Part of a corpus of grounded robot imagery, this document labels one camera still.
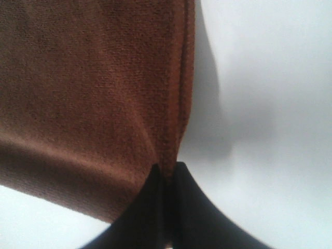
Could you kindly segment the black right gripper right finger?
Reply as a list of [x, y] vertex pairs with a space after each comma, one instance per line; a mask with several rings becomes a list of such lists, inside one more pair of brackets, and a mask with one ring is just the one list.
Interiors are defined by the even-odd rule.
[[204, 194], [183, 162], [174, 168], [172, 201], [173, 248], [269, 248], [227, 218]]

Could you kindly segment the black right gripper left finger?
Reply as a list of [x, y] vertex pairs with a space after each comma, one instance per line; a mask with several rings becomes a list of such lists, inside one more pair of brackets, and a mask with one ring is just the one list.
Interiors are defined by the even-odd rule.
[[141, 191], [129, 207], [83, 248], [165, 248], [163, 180], [154, 164]]

